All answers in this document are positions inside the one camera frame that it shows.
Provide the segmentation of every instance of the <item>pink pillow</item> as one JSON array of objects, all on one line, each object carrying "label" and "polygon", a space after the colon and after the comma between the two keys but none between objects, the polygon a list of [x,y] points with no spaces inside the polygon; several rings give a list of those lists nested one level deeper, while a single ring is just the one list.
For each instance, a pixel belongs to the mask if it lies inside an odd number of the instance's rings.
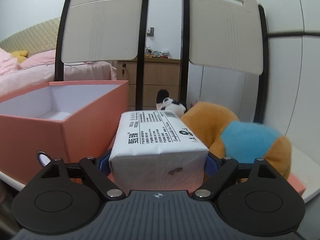
[{"label": "pink pillow", "polygon": [[19,68],[27,68],[38,65],[54,64],[56,57],[56,50],[48,50],[45,52],[37,53],[27,58],[25,61],[20,63]]},{"label": "pink pillow", "polygon": [[18,70],[18,59],[0,48],[0,76]]}]

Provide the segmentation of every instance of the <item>panda plush toy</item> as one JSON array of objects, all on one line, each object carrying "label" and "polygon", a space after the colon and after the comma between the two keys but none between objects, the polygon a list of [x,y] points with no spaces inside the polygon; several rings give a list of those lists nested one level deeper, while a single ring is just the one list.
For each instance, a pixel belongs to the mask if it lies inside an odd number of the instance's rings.
[{"label": "panda plush toy", "polygon": [[187,111],[185,103],[176,102],[169,97],[169,92],[165,89],[158,91],[156,99],[157,110],[170,110],[174,112],[179,118]]}]

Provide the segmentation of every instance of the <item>blue fabric patch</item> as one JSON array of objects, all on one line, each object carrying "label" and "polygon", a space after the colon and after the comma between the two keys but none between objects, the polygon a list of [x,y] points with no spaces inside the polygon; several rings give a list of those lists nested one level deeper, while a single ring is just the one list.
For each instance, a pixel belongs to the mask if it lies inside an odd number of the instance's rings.
[{"label": "blue fabric patch", "polygon": [[263,157],[280,133],[261,124],[232,121],[221,134],[226,156],[239,163]]}]

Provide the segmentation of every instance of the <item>wall socket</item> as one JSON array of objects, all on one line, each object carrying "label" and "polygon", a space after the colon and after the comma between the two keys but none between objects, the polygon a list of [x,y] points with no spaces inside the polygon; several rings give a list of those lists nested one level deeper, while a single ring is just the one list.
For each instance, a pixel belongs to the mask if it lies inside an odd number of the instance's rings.
[{"label": "wall socket", "polygon": [[152,27],[147,27],[147,36],[153,37],[155,35],[155,29]]}]

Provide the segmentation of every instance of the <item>orange plush toy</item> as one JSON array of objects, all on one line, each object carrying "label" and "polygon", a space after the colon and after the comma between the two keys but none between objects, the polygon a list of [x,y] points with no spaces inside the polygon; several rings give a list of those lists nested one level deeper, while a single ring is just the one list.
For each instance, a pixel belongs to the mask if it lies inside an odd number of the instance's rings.
[{"label": "orange plush toy", "polygon": [[291,144],[279,132],[261,124],[240,122],[228,108],[199,102],[181,120],[219,158],[253,163],[265,158],[286,179],[291,167]]}]

